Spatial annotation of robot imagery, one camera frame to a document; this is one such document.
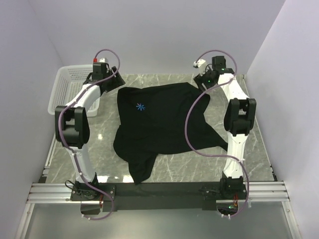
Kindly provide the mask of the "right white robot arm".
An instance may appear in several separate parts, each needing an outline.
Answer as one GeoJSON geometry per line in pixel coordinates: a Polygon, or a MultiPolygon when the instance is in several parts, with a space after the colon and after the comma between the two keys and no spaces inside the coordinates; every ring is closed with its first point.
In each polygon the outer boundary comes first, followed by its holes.
{"type": "Polygon", "coordinates": [[[216,193],[222,199],[245,197],[244,149],[255,122],[256,100],[243,91],[234,71],[226,67],[224,56],[213,57],[211,64],[198,59],[193,66],[199,70],[194,78],[198,88],[205,91],[218,85],[228,101],[223,122],[228,137],[228,156],[216,193]]]}

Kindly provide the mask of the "black base beam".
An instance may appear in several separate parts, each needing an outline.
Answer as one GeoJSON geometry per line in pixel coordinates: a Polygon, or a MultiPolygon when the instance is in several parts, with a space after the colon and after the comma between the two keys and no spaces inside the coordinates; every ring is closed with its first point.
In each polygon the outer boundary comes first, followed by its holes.
{"type": "Polygon", "coordinates": [[[202,209],[216,211],[222,202],[247,199],[244,183],[220,182],[166,182],[166,183],[99,183],[99,191],[84,183],[76,183],[70,195],[71,202],[86,205],[97,203],[103,211],[202,209]]]}

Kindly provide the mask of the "black t shirt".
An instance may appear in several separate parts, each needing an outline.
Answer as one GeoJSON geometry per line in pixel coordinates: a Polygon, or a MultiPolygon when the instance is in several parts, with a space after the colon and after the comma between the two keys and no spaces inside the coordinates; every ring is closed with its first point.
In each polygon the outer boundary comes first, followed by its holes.
{"type": "Polygon", "coordinates": [[[210,95],[190,83],[118,90],[120,125],[116,154],[128,163],[135,184],[147,180],[159,154],[178,154],[228,143],[205,120],[210,95]]]}

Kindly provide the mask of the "white plastic basket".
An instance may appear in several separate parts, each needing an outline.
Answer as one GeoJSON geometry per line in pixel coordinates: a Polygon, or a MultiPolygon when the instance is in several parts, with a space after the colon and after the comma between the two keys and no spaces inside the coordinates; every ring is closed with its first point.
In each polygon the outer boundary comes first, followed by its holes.
{"type": "Polygon", "coordinates": [[[57,71],[47,109],[50,115],[54,115],[57,106],[66,105],[77,96],[92,68],[90,64],[71,65],[57,71]]]}

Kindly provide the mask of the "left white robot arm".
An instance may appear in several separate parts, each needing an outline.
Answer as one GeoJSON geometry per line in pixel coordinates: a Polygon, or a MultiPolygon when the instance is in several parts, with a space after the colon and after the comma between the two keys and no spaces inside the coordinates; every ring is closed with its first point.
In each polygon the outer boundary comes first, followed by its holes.
{"type": "Polygon", "coordinates": [[[56,139],[69,153],[76,171],[74,191],[82,191],[88,200],[96,199],[100,188],[88,153],[90,128],[87,111],[104,93],[124,84],[118,66],[110,67],[106,62],[95,61],[75,98],[55,108],[56,139]]]}

